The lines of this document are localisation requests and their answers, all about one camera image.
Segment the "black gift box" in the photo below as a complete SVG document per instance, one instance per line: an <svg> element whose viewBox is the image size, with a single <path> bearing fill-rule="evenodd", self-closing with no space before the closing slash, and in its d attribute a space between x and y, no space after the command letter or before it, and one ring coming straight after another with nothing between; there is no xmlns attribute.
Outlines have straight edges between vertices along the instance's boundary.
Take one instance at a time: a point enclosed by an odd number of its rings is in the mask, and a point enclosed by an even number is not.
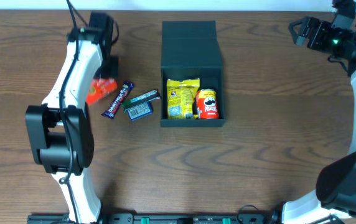
<svg viewBox="0 0 356 224"><path fill-rule="evenodd" d="M200 80L200 89L216 91L219 119L168 119L167 81ZM215 21L164 21L161 48L161 126L211 128L225 123L223 60Z"/></svg>

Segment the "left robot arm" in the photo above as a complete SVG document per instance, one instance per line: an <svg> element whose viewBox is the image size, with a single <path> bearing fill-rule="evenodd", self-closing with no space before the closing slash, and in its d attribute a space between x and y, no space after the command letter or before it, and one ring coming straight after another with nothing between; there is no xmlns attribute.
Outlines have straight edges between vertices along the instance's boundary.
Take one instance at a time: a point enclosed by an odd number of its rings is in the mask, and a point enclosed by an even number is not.
<svg viewBox="0 0 356 224"><path fill-rule="evenodd" d="M34 162L58 182L69 209L65 215L30 215L28 223L101 222L101 200L89 171L94 138L87 95L93 80L118 75L118 58L110 54L116 29L104 12L92 12L85 27L73 27L55 85L40 105L26 110Z"/></svg>

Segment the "yellow snack bag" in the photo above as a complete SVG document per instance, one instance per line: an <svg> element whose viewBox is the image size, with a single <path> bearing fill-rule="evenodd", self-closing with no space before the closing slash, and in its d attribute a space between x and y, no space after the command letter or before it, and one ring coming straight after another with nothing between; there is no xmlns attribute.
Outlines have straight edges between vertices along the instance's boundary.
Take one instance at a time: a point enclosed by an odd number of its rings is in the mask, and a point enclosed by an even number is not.
<svg viewBox="0 0 356 224"><path fill-rule="evenodd" d="M197 119L193 112L195 95L200 87L200 79L171 80L167 84L167 118Z"/></svg>

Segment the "red Pringles can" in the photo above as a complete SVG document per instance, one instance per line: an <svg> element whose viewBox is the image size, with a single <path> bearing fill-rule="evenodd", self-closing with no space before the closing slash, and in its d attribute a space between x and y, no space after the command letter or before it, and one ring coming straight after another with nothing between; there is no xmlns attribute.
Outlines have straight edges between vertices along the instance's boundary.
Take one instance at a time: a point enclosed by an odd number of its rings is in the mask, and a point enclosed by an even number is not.
<svg viewBox="0 0 356 224"><path fill-rule="evenodd" d="M219 119L216 91L199 90L195 97L198 119Z"/></svg>

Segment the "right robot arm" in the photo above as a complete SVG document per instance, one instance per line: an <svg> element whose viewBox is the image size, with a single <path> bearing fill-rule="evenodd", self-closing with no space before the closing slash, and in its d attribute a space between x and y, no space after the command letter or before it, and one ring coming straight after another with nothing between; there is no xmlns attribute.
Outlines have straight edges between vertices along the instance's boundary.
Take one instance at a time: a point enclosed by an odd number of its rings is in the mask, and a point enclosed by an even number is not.
<svg viewBox="0 0 356 224"><path fill-rule="evenodd" d="M272 223L343 223L356 218L356 1L333 1L331 22L306 16L289 24L296 45L328 54L339 63L350 81L354 119L347 154L324 167L315 189L275 210Z"/></svg>

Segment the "red candy bag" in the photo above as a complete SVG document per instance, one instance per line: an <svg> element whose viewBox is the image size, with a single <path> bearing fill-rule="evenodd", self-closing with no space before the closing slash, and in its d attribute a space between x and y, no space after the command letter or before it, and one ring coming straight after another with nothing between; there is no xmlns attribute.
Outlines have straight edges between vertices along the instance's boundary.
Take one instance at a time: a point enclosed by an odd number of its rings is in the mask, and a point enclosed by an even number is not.
<svg viewBox="0 0 356 224"><path fill-rule="evenodd" d="M115 91L118 84L114 78L94 78L91 81L86 103L92 105Z"/></svg>

